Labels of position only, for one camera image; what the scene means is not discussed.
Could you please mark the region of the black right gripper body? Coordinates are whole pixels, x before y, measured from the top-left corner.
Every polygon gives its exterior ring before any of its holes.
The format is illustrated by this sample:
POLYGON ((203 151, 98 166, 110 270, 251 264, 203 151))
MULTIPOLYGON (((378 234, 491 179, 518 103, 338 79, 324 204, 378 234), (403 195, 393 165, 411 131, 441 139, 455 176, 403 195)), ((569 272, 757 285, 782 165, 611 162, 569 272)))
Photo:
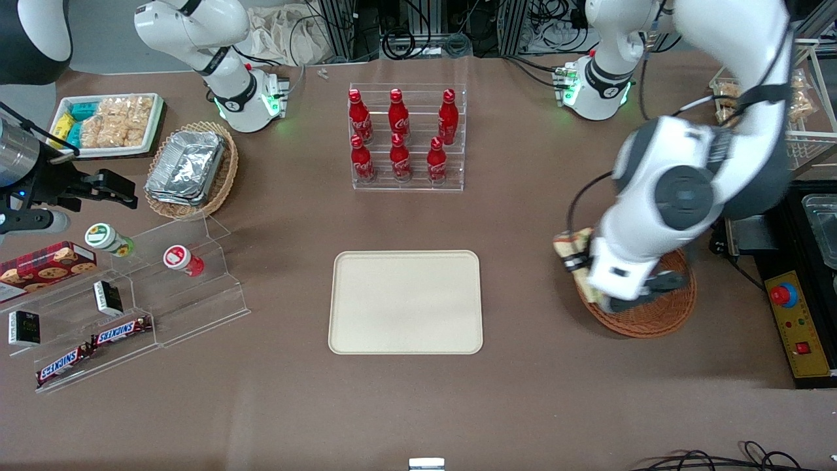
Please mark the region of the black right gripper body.
POLYGON ((89 194, 88 174, 71 162, 51 164, 50 157, 38 158, 27 184, 27 206, 49 205, 80 211, 82 197, 89 194))

